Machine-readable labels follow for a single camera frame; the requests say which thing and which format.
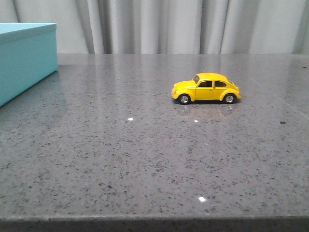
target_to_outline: granite countertop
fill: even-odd
[[[241,101],[172,101],[173,84],[201,72],[228,76]],[[302,55],[59,55],[57,72],[0,108],[2,228],[85,218],[308,228],[308,89]]]

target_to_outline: yellow toy car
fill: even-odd
[[[190,81],[174,84],[173,99],[181,104],[189,104],[195,100],[220,100],[226,104],[233,104],[241,98],[239,88],[218,73],[199,73]]]

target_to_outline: front fender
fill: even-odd
[[[225,96],[226,94],[228,94],[228,93],[233,93],[233,94],[235,94],[235,96],[236,96],[237,98],[240,98],[240,97],[239,97],[239,94],[237,93],[237,91],[235,91],[235,90],[232,89],[232,88],[229,88],[229,89],[225,90],[225,91],[221,94],[220,100],[222,101],[223,98],[224,98],[224,96]]]
[[[191,89],[181,89],[181,90],[179,90],[178,93],[175,94],[174,99],[178,99],[179,96],[182,95],[182,94],[188,94],[191,101],[193,101],[193,102],[195,101],[195,96],[194,96],[194,93]]]

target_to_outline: turquoise box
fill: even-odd
[[[0,23],[0,106],[57,69],[56,23]]]

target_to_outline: tire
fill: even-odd
[[[183,105],[187,105],[191,102],[191,98],[188,94],[182,94],[178,97],[178,101]]]
[[[223,98],[223,102],[225,104],[234,104],[236,102],[236,100],[237,100],[237,98],[236,98],[235,94],[233,94],[233,93],[228,93]]]

